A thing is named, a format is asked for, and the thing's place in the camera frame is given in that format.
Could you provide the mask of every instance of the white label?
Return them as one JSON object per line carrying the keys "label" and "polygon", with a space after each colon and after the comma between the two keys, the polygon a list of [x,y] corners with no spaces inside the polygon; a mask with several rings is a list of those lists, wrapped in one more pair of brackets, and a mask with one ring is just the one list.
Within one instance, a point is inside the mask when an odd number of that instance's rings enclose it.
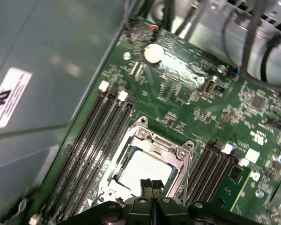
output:
{"label": "white label", "polygon": [[0,86],[0,128],[4,128],[17,106],[32,73],[10,68]]}

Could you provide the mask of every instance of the ram slot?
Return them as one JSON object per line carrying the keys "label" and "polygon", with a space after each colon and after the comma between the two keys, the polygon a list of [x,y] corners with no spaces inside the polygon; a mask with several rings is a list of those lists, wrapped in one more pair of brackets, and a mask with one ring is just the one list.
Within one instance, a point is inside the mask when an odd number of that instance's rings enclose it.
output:
{"label": "ram slot", "polygon": [[[194,187],[194,184],[199,182],[200,177],[202,176],[202,173],[207,166],[207,163],[209,162],[212,154],[208,149],[205,149],[201,156],[199,157],[198,162],[196,163],[194,169],[192,170],[191,174],[189,175],[189,180],[188,180],[188,186],[186,187],[186,196],[187,199],[189,198],[190,193],[192,192],[192,189]],[[179,199],[183,199],[185,190],[183,190],[179,196]]]}
{"label": "ram slot", "polygon": [[94,162],[96,158],[98,157],[99,153],[102,151],[102,146],[109,134],[109,131],[111,130],[112,126],[114,125],[115,121],[117,120],[117,117],[120,113],[122,105],[120,103],[116,103],[107,117],[106,123],[102,125],[103,130],[99,131],[97,133],[97,136],[99,137],[99,140],[97,143],[92,143],[94,147],[92,147],[92,150],[90,151],[91,154],[87,158],[88,163],[85,164],[85,166],[82,168],[82,174],[79,177],[77,184],[72,185],[72,192],[69,193],[70,198],[67,201],[66,205],[62,208],[60,208],[60,212],[67,211],[69,207],[72,207],[73,200],[76,198],[79,189],[82,187],[83,182],[85,181],[87,174],[90,171],[90,168],[94,166]]}
{"label": "ram slot", "polygon": [[89,178],[89,180],[87,181],[87,184],[85,186],[85,188],[83,188],[83,192],[82,194],[78,197],[78,199],[74,202],[73,204],[73,210],[71,210],[70,212],[68,212],[66,214],[67,217],[70,216],[74,216],[77,215],[79,213],[80,208],[82,207],[87,194],[89,193],[89,190],[91,188],[91,186],[93,185],[93,183],[96,181],[96,178],[98,176],[98,174],[100,173],[100,170],[104,164],[104,162],[106,161],[110,150],[112,149],[112,147],[114,146],[114,144],[116,143],[116,141],[118,141],[119,136],[121,134],[121,131],[129,117],[129,114],[131,112],[131,109],[133,108],[135,101],[132,100],[131,102],[128,102],[127,105],[125,106],[125,111],[123,113],[123,116],[118,124],[117,129],[113,132],[113,136],[111,138],[111,140],[109,141],[109,143],[107,143],[107,145],[105,146],[105,148],[103,149],[103,154],[100,157],[100,160],[97,164],[96,170],[94,171],[94,173],[92,174],[92,176]]}
{"label": "ram slot", "polygon": [[81,146],[82,142],[85,139],[85,136],[87,135],[87,133],[89,133],[89,130],[92,128],[94,124],[94,118],[97,116],[99,109],[104,101],[104,98],[105,98],[104,93],[100,93],[100,95],[96,99],[95,106],[93,107],[92,111],[87,117],[86,123],[83,125],[73,146],[71,146],[70,151],[66,156],[66,160],[60,170],[60,173],[58,174],[58,177],[53,184],[52,191],[50,192],[50,194],[48,195],[45,201],[47,205],[46,210],[48,211],[50,210],[49,206],[53,204],[53,200],[56,199],[59,191],[61,190],[61,187],[64,185],[66,181],[66,177],[71,172],[70,168],[71,165],[75,162],[74,158],[77,154],[79,154],[78,146]]}
{"label": "ram slot", "polygon": [[219,171],[221,171],[220,178],[216,181],[216,183],[214,185],[214,188],[212,189],[211,194],[207,198],[207,202],[209,202],[209,203],[212,202],[215,194],[219,190],[219,188],[222,185],[224,179],[228,176],[228,174],[232,170],[233,165],[234,165],[234,162],[232,162],[232,160],[229,159],[228,161],[226,161],[226,164],[222,168],[219,168]]}
{"label": "ram slot", "polygon": [[213,174],[212,176],[210,176],[210,180],[209,182],[207,182],[204,186],[204,189],[206,190],[205,192],[203,192],[199,198],[202,199],[202,201],[206,201],[208,200],[208,197],[211,195],[212,190],[214,190],[214,183],[219,179],[219,176],[217,176],[217,172],[220,171],[219,169],[221,169],[223,167],[223,165],[226,165],[226,159],[225,157],[219,155],[218,157],[218,165],[214,167],[213,170]]}
{"label": "ram slot", "polygon": [[235,164],[232,156],[207,144],[189,176],[186,205],[194,201],[212,202],[215,194]]}
{"label": "ram slot", "polygon": [[217,165],[221,160],[221,156],[217,155],[215,152],[212,153],[212,158],[208,162],[206,169],[204,170],[204,175],[200,179],[200,183],[196,185],[195,191],[191,194],[191,197],[188,199],[188,202],[201,201],[201,197],[205,192],[209,192],[209,189],[206,188],[211,183],[212,177],[217,175]]}
{"label": "ram slot", "polygon": [[55,204],[51,207],[51,211],[53,213],[56,213],[59,211],[59,208],[62,208],[64,206],[64,200],[66,199],[66,196],[68,196],[70,192],[70,187],[72,186],[73,183],[77,181],[78,176],[81,173],[80,167],[85,163],[85,157],[88,154],[88,151],[91,147],[91,144],[96,137],[99,129],[101,128],[104,120],[106,119],[106,116],[109,113],[109,110],[113,104],[115,94],[114,93],[109,93],[107,97],[105,98],[105,103],[103,104],[103,109],[100,110],[102,113],[99,115],[98,120],[95,120],[95,126],[91,130],[90,135],[88,137],[88,140],[86,144],[83,144],[82,146],[78,146],[79,149],[81,149],[79,152],[79,157],[78,160],[74,164],[74,168],[72,172],[70,173],[69,177],[67,178],[60,194],[58,195],[57,199],[55,200]]}

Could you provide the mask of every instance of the cable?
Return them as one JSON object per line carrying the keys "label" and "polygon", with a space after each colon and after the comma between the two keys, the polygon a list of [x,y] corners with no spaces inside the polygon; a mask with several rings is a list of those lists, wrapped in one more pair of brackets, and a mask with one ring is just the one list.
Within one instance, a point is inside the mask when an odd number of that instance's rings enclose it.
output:
{"label": "cable", "polygon": [[231,66],[233,66],[234,68],[237,68],[239,67],[232,59],[230,53],[229,53],[229,50],[228,50],[228,47],[227,47],[227,40],[226,40],[226,30],[227,30],[227,26],[229,25],[229,23],[231,22],[232,20],[232,17],[234,14],[238,14],[238,10],[235,8],[233,9],[229,16],[227,17],[224,25],[223,25],[223,28],[221,30],[221,45],[222,45],[222,49],[226,55],[226,57],[228,58],[228,61],[229,63],[231,64]]}
{"label": "cable", "polygon": [[255,6],[254,6],[255,11],[254,11],[253,17],[250,21],[247,36],[245,39],[245,44],[244,44],[244,52],[243,52],[243,59],[242,59],[243,70],[242,70],[241,75],[249,83],[253,83],[259,87],[270,88],[275,91],[281,92],[281,86],[258,80],[257,78],[249,75],[247,72],[248,64],[249,64],[249,60],[250,60],[250,54],[251,54],[252,46],[253,46],[254,40],[255,40],[256,30],[257,30],[259,22],[260,22],[260,17],[263,15],[263,13],[266,9],[266,5],[267,5],[267,1],[265,1],[265,0],[264,1],[255,1]]}
{"label": "cable", "polygon": [[202,0],[200,2],[199,8],[198,8],[197,13],[196,13],[196,16],[193,19],[193,22],[192,22],[190,28],[188,29],[188,31],[187,31],[187,33],[185,35],[184,39],[186,41],[189,41],[191,39],[194,31],[196,30],[196,28],[198,26],[198,23],[199,23],[200,19],[202,18],[203,14],[205,12],[205,9],[208,6],[208,3],[209,3],[209,0]]}
{"label": "cable", "polygon": [[175,17],[175,0],[169,0],[170,7],[169,7],[169,31],[172,31],[172,24]]}
{"label": "cable", "polygon": [[261,67],[260,67],[260,78],[264,82],[267,82],[266,65],[267,65],[268,58],[272,53],[273,49],[278,47],[279,44],[281,44],[281,34],[273,36],[266,44],[266,51],[263,55]]}
{"label": "cable", "polygon": [[170,20],[170,0],[164,0],[164,8],[163,8],[163,27],[169,30],[169,20]]}
{"label": "cable", "polygon": [[191,6],[191,8],[189,9],[186,17],[184,18],[183,22],[180,24],[180,26],[178,27],[178,29],[175,32],[175,35],[180,35],[181,32],[184,30],[184,28],[186,27],[186,25],[190,22],[193,14],[196,11],[196,7]]}
{"label": "cable", "polygon": [[146,5],[146,7],[145,7],[145,10],[144,10],[144,13],[143,13],[143,16],[142,16],[142,17],[144,17],[144,18],[147,18],[147,17],[148,17],[148,14],[149,14],[149,12],[150,12],[150,9],[152,8],[152,5],[153,5],[153,3],[154,3],[154,0],[148,0],[147,2],[148,2],[148,3],[147,3],[147,5]]}
{"label": "cable", "polygon": [[124,2],[124,22],[126,29],[128,32],[131,30],[131,27],[129,25],[129,7],[130,7],[130,0],[125,0]]}
{"label": "cable", "polygon": [[147,8],[149,0],[144,0],[144,3],[142,4],[141,8],[139,9],[139,12],[137,13],[137,16],[143,15],[144,11]]}

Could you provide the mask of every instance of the small white connector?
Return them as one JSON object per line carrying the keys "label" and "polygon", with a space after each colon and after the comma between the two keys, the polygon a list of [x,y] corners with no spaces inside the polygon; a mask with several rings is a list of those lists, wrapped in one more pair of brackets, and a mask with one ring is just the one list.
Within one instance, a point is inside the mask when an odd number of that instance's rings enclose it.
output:
{"label": "small white connector", "polygon": [[109,83],[107,81],[102,81],[101,84],[99,85],[99,90],[102,92],[106,92],[108,89]]}
{"label": "small white connector", "polygon": [[41,216],[39,214],[34,214],[29,220],[29,225],[37,225],[40,218]]}
{"label": "small white connector", "polygon": [[242,158],[239,162],[238,162],[238,165],[243,167],[247,167],[249,165],[250,161],[248,159],[245,159],[245,158]]}
{"label": "small white connector", "polygon": [[121,91],[118,95],[118,100],[121,101],[121,102],[124,102],[126,100],[128,96],[128,93],[126,91]]}
{"label": "small white connector", "polygon": [[259,180],[259,178],[260,178],[260,173],[252,171],[250,173],[250,177],[253,179],[253,181],[257,182]]}

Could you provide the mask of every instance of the green circuit board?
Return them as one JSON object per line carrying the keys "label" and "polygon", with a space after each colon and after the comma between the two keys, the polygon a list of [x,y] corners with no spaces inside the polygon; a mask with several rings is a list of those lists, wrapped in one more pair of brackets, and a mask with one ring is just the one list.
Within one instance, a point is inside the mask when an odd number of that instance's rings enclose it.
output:
{"label": "green circuit board", "polygon": [[[148,25],[149,22],[136,19],[136,27]],[[149,129],[173,142],[182,145],[192,140],[195,146],[191,170],[206,143],[215,140],[235,143],[240,158],[245,158],[249,149],[260,153],[255,163],[242,167],[241,180],[236,182],[230,177],[224,180],[214,203],[222,199],[222,207],[226,210],[262,224],[278,224],[266,208],[281,180],[281,167],[278,170],[272,168],[272,155],[281,152],[281,131],[269,127],[266,121],[281,122],[281,100],[275,92],[244,81],[227,63],[165,30],[160,31],[155,41],[164,48],[165,57],[158,66],[149,66],[144,61],[143,48],[151,43],[151,36],[152,31],[148,30],[133,34],[129,40],[125,35],[120,37],[61,147],[31,213],[38,212],[43,206],[65,161],[67,146],[73,145],[82,129],[95,103],[100,83],[107,81],[136,98],[121,133],[140,116],[146,116]],[[204,91],[207,79],[213,79],[216,84],[209,92]],[[113,151],[100,176],[104,174]],[[100,176],[88,195],[89,199],[97,198]],[[262,190],[264,196],[257,197],[258,190]]]}

